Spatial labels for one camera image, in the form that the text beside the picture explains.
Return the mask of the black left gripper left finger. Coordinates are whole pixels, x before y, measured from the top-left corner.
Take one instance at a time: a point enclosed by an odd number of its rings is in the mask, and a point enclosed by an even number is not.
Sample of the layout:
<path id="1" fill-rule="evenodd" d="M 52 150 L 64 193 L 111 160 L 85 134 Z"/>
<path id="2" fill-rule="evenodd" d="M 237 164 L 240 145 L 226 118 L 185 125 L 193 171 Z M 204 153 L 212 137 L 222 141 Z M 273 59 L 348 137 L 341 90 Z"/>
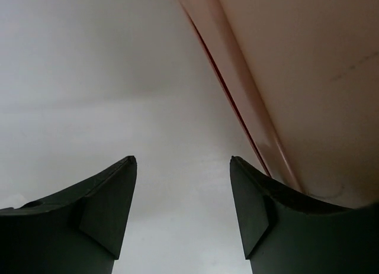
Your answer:
<path id="1" fill-rule="evenodd" d="M 111 273 L 137 179 L 127 156 L 59 192 L 1 210 L 2 273 Z"/>

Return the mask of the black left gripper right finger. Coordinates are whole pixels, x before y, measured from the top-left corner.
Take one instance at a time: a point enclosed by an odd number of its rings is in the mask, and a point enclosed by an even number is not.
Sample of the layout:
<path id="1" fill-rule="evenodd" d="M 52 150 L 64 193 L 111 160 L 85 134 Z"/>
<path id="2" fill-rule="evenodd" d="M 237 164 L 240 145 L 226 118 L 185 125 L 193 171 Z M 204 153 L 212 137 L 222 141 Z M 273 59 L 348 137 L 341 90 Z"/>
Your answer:
<path id="1" fill-rule="evenodd" d="M 319 201 L 241 157 L 230 180 L 245 258 L 253 273 L 377 273 L 378 204 Z"/>

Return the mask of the pink hard-shell suitcase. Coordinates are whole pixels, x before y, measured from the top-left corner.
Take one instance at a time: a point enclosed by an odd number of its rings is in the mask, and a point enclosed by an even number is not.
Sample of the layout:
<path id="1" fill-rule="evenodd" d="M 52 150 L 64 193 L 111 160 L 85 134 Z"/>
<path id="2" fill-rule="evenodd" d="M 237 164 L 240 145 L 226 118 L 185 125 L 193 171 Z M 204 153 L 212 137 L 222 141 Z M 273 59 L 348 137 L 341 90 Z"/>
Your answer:
<path id="1" fill-rule="evenodd" d="M 178 0 L 267 175 L 378 201 L 378 0 Z"/>

